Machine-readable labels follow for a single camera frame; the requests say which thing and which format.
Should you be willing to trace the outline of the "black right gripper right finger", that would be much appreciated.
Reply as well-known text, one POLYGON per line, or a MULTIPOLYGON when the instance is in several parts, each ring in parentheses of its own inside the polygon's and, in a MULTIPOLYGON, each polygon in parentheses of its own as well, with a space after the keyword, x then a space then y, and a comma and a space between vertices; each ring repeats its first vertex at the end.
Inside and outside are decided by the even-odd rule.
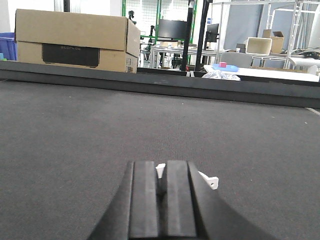
POLYGON ((165 235, 180 240, 273 240, 213 191, 193 163, 166 163, 165 235))

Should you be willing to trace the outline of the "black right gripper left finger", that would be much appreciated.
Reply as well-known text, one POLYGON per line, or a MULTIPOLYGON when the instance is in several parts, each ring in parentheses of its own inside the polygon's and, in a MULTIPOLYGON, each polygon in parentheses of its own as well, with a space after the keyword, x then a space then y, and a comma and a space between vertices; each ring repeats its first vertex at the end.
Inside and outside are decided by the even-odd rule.
POLYGON ((89 240, 150 240, 160 236, 158 176, 153 161, 131 161, 89 240))

